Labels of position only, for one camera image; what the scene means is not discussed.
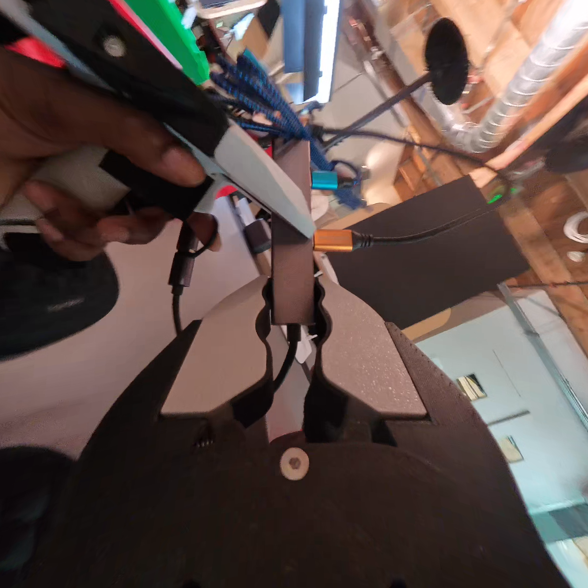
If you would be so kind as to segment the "black cable orange plug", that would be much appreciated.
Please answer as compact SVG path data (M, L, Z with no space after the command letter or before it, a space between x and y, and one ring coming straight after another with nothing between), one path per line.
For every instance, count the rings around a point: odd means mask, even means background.
M341 129L336 128L326 128L327 131L337 131ZM488 163L484 162L482 159L464 151L460 151L453 148L448 148L442 145L430 145L427 143L418 143L415 141L411 141L409 139L394 137L387 134L383 134L380 132L375 132L371 130L359 130L356 131L352 136L347 137L349 138L371 138L371 139L379 139L381 141L393 142L398 143L404 146L411 146L414 148L419 149L429 149L431 151L435 151L437 153L441 153L444 155L452 156L455 159L459 159L470 164L476 164L479 168L483 168L493 174L496 178L499 178L501 185L515 185L514 181L508 176L507 173L503 172L500 169L496 169L493 166L489 165ZM469 224L477 219L480 219L486 215L489 215L491 212L494 212L498 209L498 207L505 205L501 204L499 206L492 205L488 206L487 203L484 207L475 210L473 213L463 215L461 217L455 218L450 222L445 224L441 224L435 226L431 229L426 231L415 233L406 236L393 236L393 237L377 237L373 235L369 235L366 233L360 233L357 231L353 231L351 229L317 229L313 235L313 250L316 252L340 252L340 253L349 253L353 251L358 251L360 249L369 249L373 246L377 245L390 245L390 246L398 246L398 245L410 245L415 244L418 242L425 241L427 239L431 239L440 235L444 235L448 232L451 232L457 228L460 228L466 224Z

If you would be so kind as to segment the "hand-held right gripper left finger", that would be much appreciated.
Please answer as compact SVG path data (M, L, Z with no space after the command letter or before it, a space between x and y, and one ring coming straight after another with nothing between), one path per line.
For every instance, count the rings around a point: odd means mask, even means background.
M205 315L161 415L233 418L245 428L264 419L274 398L268 287L259 276Z

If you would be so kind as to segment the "studio light panel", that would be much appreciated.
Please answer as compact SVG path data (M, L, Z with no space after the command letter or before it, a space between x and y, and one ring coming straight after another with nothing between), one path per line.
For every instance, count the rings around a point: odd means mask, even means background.
M342 1L281 1L285 83L295 105L332 96Z

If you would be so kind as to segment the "red plastic bin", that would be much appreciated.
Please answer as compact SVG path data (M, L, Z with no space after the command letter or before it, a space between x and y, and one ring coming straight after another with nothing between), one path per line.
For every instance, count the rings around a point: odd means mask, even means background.
M118 18L123 19L141 34L112 2L108 1L107 4L115 11ZM1 15L24 34L21 40L9 41L8 49L56 68L64 68L68 65L80 68L81 62L75 61L72 53L67 53L65 44L58 41L54 33L41 30L40 20L33 14L33 4L39 3L39 1L1 1Z

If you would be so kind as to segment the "person's left hand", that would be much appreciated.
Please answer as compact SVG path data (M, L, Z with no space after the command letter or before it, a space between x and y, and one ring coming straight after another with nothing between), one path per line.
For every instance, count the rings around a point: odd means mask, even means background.
M22 193L40 211L36 226L44 241L70 261L89 261L109 243L150 243L171 219L164 210L100 216L58 188L31 180L43 159L83 145L115 151L181 187L206 179L194 156L149 114L61 70L1 49L1 204Z

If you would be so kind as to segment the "grey usb hub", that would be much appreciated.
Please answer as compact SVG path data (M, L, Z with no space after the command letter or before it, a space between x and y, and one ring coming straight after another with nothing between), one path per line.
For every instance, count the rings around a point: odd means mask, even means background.
M274 149L274 159L301 190L311 211L311 154L308 142L292 141ZM315 322L314 258L307 239L279 217L271 221L272 321L275 325Z

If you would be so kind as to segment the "framed wall picture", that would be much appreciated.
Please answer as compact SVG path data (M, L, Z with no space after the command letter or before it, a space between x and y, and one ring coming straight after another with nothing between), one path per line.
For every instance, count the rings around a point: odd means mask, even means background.
M512 436L504 436L497 439L497 444L503 453L503 457L508 464L520 463L524 461L522 452L518 448L515 439Z
M456 383L462 393L471 402L485 399L488 396L483 386L481 385L480 380L474 373L458 377L456 379Z

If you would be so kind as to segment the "green plastic bin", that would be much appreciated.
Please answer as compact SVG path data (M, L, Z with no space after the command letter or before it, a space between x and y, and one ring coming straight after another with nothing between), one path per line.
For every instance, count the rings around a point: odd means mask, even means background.
M182 24L175 1L113 1L118 11L193 83L209 80L206 54L194 34Z

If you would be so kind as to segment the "green exit sign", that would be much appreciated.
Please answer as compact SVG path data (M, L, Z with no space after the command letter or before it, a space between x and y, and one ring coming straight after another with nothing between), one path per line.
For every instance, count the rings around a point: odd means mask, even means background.
M497 185L489 194L487 205L501 205L506 203L513 196L518 195L520 192L520 186L516 185Z

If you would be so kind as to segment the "black hub cable grey plug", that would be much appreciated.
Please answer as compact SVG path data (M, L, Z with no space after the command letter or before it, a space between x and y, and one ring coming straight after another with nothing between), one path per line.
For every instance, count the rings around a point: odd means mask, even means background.
M184 222L180 230L176 251L173 256L168 284L171 287L172 300L171 312L175 334L182 333L180 316L180 298L185 288L190 286L194 270L194 262L204 252L211 249L218 237L218 222L212 217L212 232L208 241L200 248L197 247L197 235L191 224ZM276 393L283 385L296 359L298 343L302 340L302 327L295 324L286 325L286 340L288 351L279 373L273 380L273 393Z

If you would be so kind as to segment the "black wrist rest pad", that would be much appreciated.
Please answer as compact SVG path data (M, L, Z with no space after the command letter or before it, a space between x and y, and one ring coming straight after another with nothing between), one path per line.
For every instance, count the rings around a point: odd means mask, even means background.
M1 361L62 341L99 322L119 298L105 253L76 262L36 233L8 232L1 247Z

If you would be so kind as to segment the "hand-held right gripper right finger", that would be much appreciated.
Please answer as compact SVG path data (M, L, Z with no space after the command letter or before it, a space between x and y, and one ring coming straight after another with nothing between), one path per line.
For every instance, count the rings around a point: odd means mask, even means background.
M428 411L385 321L328 277L316 281L319 337L304 403L306 435L388 435Z

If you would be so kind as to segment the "wood-framed black board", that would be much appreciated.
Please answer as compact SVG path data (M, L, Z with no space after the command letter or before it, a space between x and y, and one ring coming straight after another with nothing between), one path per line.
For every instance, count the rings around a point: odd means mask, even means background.
M409 236L487 208L467 175L352 226L373 236ZM405 329L525 273L530 265L498 211L413 244L328 253L338 283L386 322Z

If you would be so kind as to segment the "dark overhead object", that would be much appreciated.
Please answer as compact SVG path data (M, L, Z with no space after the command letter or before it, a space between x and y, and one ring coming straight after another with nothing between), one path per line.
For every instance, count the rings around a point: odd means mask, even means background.
M545 167L566 175L587 170L587 97L558 121L547 134Z

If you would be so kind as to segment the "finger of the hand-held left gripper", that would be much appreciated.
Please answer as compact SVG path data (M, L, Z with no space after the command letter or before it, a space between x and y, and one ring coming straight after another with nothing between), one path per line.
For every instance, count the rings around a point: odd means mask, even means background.
M193 144L193 154L213 183L195 212L210 213L215 189L233 185L304 237L313 237L315 223L302 190L238 125L229 124L211 155L197 144Z

